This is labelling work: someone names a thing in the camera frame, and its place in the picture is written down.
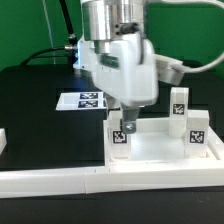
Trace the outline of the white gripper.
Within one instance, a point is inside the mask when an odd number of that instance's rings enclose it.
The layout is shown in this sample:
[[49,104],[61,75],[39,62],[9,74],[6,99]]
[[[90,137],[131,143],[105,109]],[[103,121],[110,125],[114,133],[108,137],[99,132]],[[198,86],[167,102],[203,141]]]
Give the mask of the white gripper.
[[158,77],[154,49],[149,40],[140,47],[140,35],[123,35],[112,41],[107,55],[99,55],[92,73],[94,85],[115,98],[122,107],[121,129],[136,132],[139,107],[153,105],[158,98]]

